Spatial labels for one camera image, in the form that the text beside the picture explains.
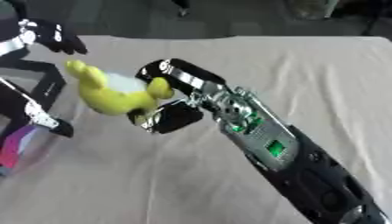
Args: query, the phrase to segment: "floor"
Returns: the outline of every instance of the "floor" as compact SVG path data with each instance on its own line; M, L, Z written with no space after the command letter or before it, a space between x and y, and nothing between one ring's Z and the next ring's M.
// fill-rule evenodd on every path
M27 0L32 17L49 18L79 34L134 39L215 39L229 36L356 36L358 18L295 19L283 0L191 0L178 18L170 0ZM392 22L380 21L375 36L392 39Z

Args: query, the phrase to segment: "yellow plush toy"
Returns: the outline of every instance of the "yellow plush toy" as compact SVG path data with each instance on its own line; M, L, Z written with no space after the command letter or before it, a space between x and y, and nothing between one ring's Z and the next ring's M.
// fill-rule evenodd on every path
M158 107L158 99L170 99L173 90L164 78L149 85L135 77L104 73L80 60L69 60L66 70L79 80L80 97L95 111L118 116L140 109L144 114Z

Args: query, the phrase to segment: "black casing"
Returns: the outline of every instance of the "black casing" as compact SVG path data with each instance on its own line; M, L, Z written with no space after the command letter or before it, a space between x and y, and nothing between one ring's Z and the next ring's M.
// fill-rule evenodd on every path
M299 141L296 159L284 170L265 171L248 157L254 167L309 221L338 224L358 206L364 215L355 224L385 223L372 196L335 159L297 128L290 131Z

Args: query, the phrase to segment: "robotic hand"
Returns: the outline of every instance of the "robotic hand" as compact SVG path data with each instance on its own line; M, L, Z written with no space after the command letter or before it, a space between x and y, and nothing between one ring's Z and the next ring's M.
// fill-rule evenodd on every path
M81 40L61 24L28 18L25 5L16 0L0 0L0 57L23 58L27 46L40 43L53 52L87 53Z
M320 146L286 125L242 87L181 59L158 60L136 77L164 77L187 97L158 108L141 126L168 133L196 123L200 109L212 113L220 131L309 221L319 224L390 223L371 195Z
M52 133L64 137L74 135L74 128L71 124L62 119L51 117L21 87L0 77L0 91L0 103L7 105L2 108L0 115L10 119L27 121L29 124L44 127Z

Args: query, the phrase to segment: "tablecloth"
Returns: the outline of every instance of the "tablecloth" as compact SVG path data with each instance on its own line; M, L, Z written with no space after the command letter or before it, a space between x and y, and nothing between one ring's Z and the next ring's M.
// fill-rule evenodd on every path
M87 56L34 46L28 60L56 64L68 85L51 113L75 136L38 133L24 166L0 183L3 224L308 223L205 116L151 135L126 116L95 113L63 68L82 59L132 76L181 58L253 89L283 120L340 161L392 215L392 45L384 38L141 40L83 37Z

